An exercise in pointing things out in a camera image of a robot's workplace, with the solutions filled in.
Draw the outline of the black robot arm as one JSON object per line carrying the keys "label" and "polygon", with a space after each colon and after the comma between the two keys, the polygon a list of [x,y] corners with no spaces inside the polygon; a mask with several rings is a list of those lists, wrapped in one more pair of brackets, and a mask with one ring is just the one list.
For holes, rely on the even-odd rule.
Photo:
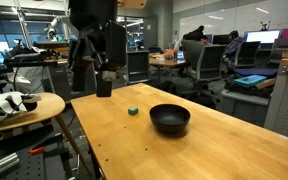
{"label": "black robot arm", "polygon": [[126,65],[126,30],[116,22],[117,0],[69,0],[69,20],[78,39],[69,42],[73,91],[86,90],[86,71],[98,72],[96,95],[110,97],[117,70]]}

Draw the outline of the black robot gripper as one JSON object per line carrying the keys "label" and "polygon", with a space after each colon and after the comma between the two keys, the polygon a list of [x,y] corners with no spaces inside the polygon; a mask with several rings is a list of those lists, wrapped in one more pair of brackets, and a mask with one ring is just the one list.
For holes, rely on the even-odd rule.
{"label": "black robot gripper", "polygon": [[113,21],[84,28],[77,40],[70,41],[68,60],[73,91],[85,90],[86,71],[93,62],[99,71],[96,95],[110,97],[115,71],[126,65],[126,29]]}

